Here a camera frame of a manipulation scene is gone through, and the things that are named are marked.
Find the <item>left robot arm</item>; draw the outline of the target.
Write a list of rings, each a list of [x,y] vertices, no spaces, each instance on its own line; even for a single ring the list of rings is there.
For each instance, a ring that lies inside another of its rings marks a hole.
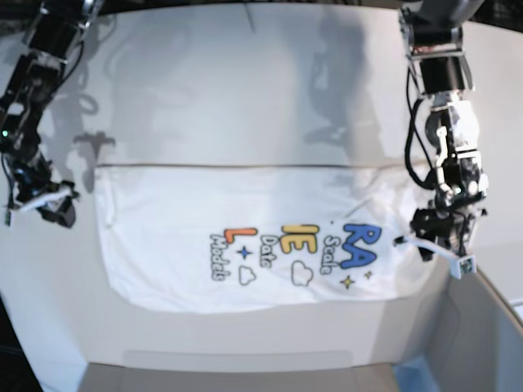
[[[479,124],[467,94],[474,89],[463,49],[463,26],[481,1],[403,1],[400,33],[408,61],[405,167],[434,198],[410,222],[424,261],[433,254],[467,259],[468,243],[487,195],[488,177],[478,149]]]

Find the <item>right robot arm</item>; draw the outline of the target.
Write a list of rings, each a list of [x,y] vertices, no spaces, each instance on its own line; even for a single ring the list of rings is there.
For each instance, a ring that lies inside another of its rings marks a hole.
[[[52,179],[52,162],[40,150],[38,126],[47,106],[71,75],[75,49],[99,15],[102,1],[43,1],[24,37],[26,51],[1,97],[1,169],[7,180],[5,225],[15,213],[36,211],[43,220],[71,228],[75,221],[71,181]]]

